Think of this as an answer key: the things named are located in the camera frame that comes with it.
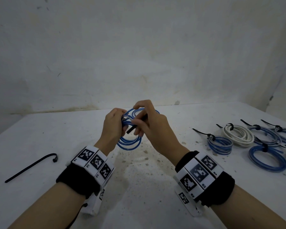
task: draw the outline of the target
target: coiled white cable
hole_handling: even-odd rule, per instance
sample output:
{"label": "coiled white cable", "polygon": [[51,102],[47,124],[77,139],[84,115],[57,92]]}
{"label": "coiled white cable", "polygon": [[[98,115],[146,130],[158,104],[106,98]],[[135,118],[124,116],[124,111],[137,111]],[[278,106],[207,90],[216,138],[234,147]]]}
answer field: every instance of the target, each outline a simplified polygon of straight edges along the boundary
{"label": "coiled white cable", "polygon": [[226,138],[243,147],[249,147],[254,142],[254,134],[240,125],[227,124],[222,128]]}

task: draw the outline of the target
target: forearm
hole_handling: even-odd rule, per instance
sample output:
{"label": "forearm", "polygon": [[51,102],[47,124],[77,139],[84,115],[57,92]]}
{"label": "forearm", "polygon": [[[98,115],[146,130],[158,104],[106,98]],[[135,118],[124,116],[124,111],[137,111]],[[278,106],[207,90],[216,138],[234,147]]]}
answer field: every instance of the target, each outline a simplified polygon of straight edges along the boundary
{"label": "forearm", "polygon": [[85,196],[57,183],[31,205],[8,229],[65,229],[77,215]]}
{"label": "forearm", "polygon": [[224,204],[211,208],[228,229],[286,228],[284,219],[237,185]]}

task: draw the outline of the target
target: white table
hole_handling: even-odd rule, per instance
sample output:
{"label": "white table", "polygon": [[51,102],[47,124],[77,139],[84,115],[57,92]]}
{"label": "white table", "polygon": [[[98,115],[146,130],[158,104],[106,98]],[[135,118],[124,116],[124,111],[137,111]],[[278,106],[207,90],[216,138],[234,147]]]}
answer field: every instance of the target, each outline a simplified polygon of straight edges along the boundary
{"label": "white table", "polygon": [[[240,187],[286,220],[286,170],[271,173],[248,158],[248,149],[233,146],[229,156],[215,156],[206,136],[196,129],[220,134],[215,125],[226,123],[265,126],[260,119],[286,127],[286,122],[242,103],[191,104],[156,107],[166,115],[177,138],[190,150],[212,156]],[[7,228],[25,209],[46,192],[72,155],[99,138],[109,110],[27,115],[0,135],[0,228]],[[49,153],[9,183],[6,179]],[[133,151],[116,146],[110,154],[116,171],[108,184],[97,217],[80,214],[72,228],[224,228],[211,209],[193,218],[174,193],[171,163],[158,154],[144,136]]]}

